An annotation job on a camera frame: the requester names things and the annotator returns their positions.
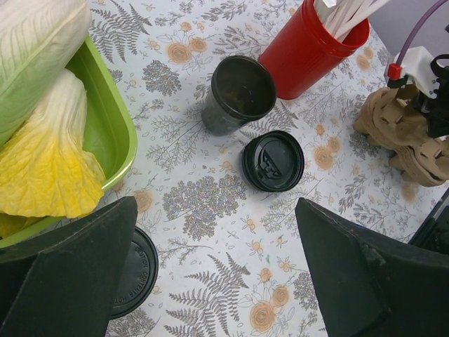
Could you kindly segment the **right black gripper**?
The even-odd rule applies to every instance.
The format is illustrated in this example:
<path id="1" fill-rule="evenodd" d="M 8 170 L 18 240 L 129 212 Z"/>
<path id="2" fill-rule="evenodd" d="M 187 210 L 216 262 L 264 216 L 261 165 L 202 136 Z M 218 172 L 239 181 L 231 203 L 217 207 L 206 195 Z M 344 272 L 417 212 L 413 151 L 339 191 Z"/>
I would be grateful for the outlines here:
<path id="1" fill-rule="evenodd" d="M 436 56 L 430 63 L 432 72 L 436 75 L 436 83 L 439 85 L 432 93 L 435 98 L 429 98 L 419 92 L 413 98 L 413 109 L 418 111 L 427 121 L 427 134 L 431 138 L 439 138 L 448 135 L 448 66 L 441 67 L 439 60 L 447 60 L 448 54 Z"/>

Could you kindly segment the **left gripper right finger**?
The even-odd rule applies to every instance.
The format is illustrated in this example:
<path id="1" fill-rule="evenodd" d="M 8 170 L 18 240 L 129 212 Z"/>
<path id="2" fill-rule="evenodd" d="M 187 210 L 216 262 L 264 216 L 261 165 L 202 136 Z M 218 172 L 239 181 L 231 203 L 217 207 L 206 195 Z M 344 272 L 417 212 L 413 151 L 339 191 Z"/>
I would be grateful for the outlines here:
<path id="1" fill-rule="evenodd" d="M 357 225 L 308 200 L 295 208 L 329 336 L 447 336 L 448 255 Z"/>

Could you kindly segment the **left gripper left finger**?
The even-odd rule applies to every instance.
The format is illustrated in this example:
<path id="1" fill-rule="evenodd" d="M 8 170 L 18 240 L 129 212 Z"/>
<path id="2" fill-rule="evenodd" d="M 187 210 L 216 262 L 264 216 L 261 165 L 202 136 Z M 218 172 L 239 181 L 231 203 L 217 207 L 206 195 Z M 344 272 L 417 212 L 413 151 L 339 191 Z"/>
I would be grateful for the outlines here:
<path id="1" fill-rule="evenodd" d="M 134 197 L 1 250 L 2 336 L 104 336 L 137 220 Z"/>

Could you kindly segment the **black coffee cup lid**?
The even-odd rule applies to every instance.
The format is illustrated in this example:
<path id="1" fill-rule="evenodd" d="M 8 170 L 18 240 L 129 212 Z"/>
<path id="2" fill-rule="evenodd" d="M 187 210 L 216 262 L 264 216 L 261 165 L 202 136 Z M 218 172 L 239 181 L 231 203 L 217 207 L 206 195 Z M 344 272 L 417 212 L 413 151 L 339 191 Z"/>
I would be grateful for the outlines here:
<path id="1" fill-rule="evenodd" d="M 241 156 L 245 179 L 263 192 L 293 189 L 304 173 L 304 153 L 285 131 L 271 131 L 251 140 Z"/>

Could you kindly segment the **black coffee cups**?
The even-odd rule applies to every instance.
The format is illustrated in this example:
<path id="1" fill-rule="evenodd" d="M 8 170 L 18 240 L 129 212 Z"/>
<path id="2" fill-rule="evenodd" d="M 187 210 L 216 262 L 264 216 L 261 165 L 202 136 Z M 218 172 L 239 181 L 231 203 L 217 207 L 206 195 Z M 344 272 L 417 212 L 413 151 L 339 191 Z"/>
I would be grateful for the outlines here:
<path id="1" fill-rule="evenodd" d="M 276 104 L 274 80 L 258 61 L 232 55 L 212 74 L 201 120 L 214 136 L 227 136 L 246 124 L 262 119 Z"/>

